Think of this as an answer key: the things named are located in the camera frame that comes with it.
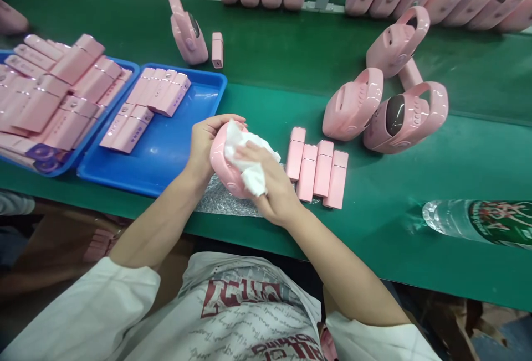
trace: plastic water bottle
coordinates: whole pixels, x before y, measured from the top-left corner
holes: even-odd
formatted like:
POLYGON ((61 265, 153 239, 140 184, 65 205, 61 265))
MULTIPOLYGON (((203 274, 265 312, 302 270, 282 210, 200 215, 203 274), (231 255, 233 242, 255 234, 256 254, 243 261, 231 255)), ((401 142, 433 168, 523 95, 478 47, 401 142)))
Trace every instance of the plastic water bottle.
POLYGON ((445 235, 532 250, 532 202, 433 200, 423 218, 445 235))

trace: water bottle label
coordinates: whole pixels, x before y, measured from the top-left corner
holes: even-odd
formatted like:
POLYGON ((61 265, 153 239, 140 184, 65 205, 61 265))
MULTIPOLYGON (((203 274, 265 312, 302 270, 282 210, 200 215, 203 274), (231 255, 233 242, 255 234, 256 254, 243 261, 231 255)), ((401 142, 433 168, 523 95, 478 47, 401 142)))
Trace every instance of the water bottle label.
POLYGON ((532 202, 478 200, 469 206, 469 219, 490 242, 532 250, 532 202))

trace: person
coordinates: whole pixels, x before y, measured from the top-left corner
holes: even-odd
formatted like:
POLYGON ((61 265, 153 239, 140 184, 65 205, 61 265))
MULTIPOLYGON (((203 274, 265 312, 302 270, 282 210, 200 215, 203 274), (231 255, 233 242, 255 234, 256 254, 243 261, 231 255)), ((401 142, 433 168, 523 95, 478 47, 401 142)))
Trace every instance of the person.
MULTIPOLYGON (((149 318, 156 267, 179 240, 212 177, 209 152, 232 114, 194 125, 183 172, 100 260, 39 314, 0 360, 323 360, 320 302, 258 257, 193 254, 177 297, 149 318)), ((253 199, 301 247, 341 313, 326 324, 345 360, 437 360, 377 276, 305 208, 271 154, 237 151, 262 164, 267 195, 253 199)))

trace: blue plastic tray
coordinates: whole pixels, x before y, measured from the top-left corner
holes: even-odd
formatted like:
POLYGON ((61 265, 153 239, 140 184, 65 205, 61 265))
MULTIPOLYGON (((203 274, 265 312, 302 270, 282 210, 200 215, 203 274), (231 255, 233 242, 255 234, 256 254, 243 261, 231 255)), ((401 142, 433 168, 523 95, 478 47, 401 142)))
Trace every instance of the blue plastic tray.
MULTIPOLYGON (((99 146, 118 113, 109 115, 78 168, 78 176, 99 184, 158 197, 184 169, 190 152, 192 126, 216 114, 227 86, 220 73, 147 64, 144 68, 173 69, 188 75, 191 86, 173 117, 155 114, 131 152, 124 154, 99 146)), ((122 97, 127 99, 129 92, 122 97)))
MULTIPOLYGON (((5 61, 5 59, 8 56, 13 55, 13 53, 14 52, 11 51, 11 50, 0 50, 0 60, 2 61, 2 63, 5 61)), ((45 177, 57 177, 60 174, 63 174, 65 171, 67 171, 67 170, 69 170, 71 168, 76 168, 79 165, 79 162, 81 161, 81 159, 83 158, 83 154, 84 154, 85 149, 92 142, 92 140, 94 139, 94 136, 96 135, 96 133, 100 129, 101 125, 104 123, 105 119, 107 118, 107 116, 109 115, 111 110, 113 110, 114 106, 122 98, 122 95, 125 92, 128 91, 128 89, 131 86, 131 84, 133 84, 133 82, 136 80, 136 78, 140 74, 140 68, 139 68, 139 66, 137 64, 135 64, 133 62, 125 61, 125 60, 122 60, 122 59, 112 58, 110 56, 108 58, 112 59, 114 62, 118 63, 123 68, 132 70, 133 74, 131 75, 131 78, 127 81, 127 83, 124 85, 124 87, 120 90, 120 92, 116 95, 116 97, 109 104, 109 106, 107 107, 105 112, 102 114, 102 116, 100 116, 98 121, 96 123, 94 123, 94 126, 88 132, 88 134, 85 136, 85 139, 81 142, 81 144, 77 147, 77 149, 72 153, 72 155, 70 156, 70 158, 67 160, 67 162, 64 165, 62 165, 60 168, 58 168, 58 169, 56 169, 56 170, 54 170, 54 171, 52 171, 50 173, 41 173, 41 172, 36 172, 35 170, 32 170, 32 169, 30 169, 30 168, 28 168, 26 166, 21 166, 20 164, 18 164, 16 162, 13 162, 12 160, 4 158, 2 156, 0 156, 0 160, 3 160, 5 162, 11 163, 11 164, 14 164, 14 165, 16 165, 18 167, 21 167, 21 168, 29 170, 31 172, 40 174, 41 176, 45 176, 45 177)))

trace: hand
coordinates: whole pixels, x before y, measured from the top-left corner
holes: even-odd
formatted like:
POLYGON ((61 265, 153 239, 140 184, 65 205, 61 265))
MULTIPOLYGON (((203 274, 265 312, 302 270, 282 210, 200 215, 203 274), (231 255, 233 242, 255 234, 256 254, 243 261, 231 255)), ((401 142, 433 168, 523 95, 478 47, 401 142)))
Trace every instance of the hand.
POLYGON ((253 201, 266 220, 289 229, 307 212, 283 167, 266 149, 248 141, 245 147, 237 148, 235 157, 260 162, 262 165, 268 194, 254 198, 253 201))
POLYGON ((211 167, 211 145, 220 127, 229 120, 245 124, 245 119, 234 114, 225 114, 209 117, 192 126, 192 139, 190 143, 190 156, 186 166, 187 171, 193 172, 194 178, 210 180, 214 174, 211 167))

